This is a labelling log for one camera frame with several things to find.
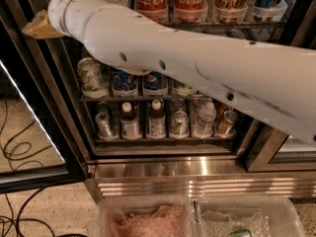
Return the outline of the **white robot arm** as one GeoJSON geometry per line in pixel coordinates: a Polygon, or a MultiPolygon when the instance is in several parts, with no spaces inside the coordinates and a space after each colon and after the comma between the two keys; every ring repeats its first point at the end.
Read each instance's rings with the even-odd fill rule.
{"type": "Polygon", "coordinates": [[[102,63],[165,74],[297,139],[316,138],[316,51],[178,31],[104,0],[49,0],[23,28],[68,36],[102,63]]]}

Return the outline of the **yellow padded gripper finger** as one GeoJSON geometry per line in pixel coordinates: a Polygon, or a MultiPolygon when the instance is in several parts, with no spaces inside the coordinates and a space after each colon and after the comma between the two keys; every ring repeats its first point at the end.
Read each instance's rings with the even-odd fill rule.
{"type": "Polygon", "coordinates": [[[35,17],[22,28],[22,33],[37,40],[57,39],[62,37],[62,33],[58,32],[50,23],[48,13],[45,9],[40,10],[35,17]]]}

